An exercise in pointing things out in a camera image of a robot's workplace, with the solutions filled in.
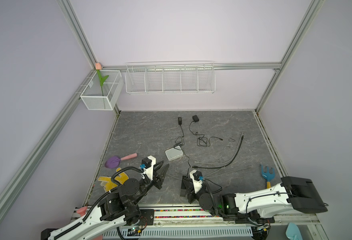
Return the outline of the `black network switch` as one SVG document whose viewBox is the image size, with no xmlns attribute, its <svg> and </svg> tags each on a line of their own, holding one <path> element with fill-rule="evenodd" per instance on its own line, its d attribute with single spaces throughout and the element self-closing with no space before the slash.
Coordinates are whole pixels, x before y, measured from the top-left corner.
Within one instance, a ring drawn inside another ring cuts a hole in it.
<svg viewBox="0 0 352 240">
<path fill-rule="evenodd" d="M 193 183 L 191 182 L 191 179 L 188 176 L 183 176 L 180 196 L 186 197 L 191 192 L 192 187 L 193 187 Z"/>
</svg>

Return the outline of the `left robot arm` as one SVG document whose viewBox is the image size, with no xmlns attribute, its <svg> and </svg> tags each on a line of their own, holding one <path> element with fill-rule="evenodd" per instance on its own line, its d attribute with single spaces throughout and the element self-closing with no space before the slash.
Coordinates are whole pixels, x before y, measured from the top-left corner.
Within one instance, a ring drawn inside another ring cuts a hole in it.
<svg viewBox="0 0 352 240">
<path fill-rule="evenodd" d="M 151 156 L 140 167 L 126 167 L 112 176 L 117 186 L 99 197 L 82 217 L 59 229 L 45 229 L 42 240 L 92 240 L 105 232 L 124 225 L 133 225 L 142 217 L 139 202 L 152 187 L 161 189 L 170 165 L 156 163 Z M 115 177 L 126 171 L 135 171 L 142 178 L 128 179 L 123 184 Z"/>
</svg>

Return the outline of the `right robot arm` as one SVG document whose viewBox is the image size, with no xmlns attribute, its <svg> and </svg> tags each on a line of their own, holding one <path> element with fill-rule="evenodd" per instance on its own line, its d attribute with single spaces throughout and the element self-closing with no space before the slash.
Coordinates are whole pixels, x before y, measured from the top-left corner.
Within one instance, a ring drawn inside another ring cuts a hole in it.
<svg viewBox="0 0 352 240">
<path fill-rule="evenodd" d="M 281 183 L 251 193 L 234 193 L 216 196 L 208 180 L 184 176 L 181 197 L 189 203 L 197 201 L 200 207 L 213 217 L 225 221 L 260 225 L 272 221 L 275 215 L 292 210 L 303 214 L 327 212 L 314 183 L 310 179 L 283 177 Z"/>
</svg>

